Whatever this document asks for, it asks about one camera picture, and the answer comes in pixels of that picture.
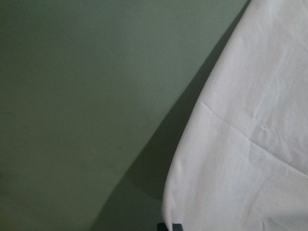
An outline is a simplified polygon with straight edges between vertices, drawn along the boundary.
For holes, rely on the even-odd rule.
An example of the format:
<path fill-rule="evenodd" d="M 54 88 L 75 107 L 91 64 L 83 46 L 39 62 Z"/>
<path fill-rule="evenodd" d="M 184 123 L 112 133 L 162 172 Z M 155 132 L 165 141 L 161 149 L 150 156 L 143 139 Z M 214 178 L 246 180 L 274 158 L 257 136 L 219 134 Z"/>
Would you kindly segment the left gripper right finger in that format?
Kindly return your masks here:
<path fill-rule="evenodd" d="M 172 230 L 173 231 L 183 231 L 183 226 L 180 223 L 173 223 Z"/>

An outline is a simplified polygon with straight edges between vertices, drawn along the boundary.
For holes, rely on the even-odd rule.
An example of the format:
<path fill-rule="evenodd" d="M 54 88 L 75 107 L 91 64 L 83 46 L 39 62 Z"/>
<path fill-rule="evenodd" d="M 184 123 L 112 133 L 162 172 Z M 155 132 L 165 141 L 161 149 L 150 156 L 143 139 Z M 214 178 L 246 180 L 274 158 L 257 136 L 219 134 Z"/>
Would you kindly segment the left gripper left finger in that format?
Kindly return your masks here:
<path fill-rule="evenodd" d="M 165 223 L 158 223 L 156 228 L 157 228 L 157 231 L 167 231 L 167 227 Z"/>

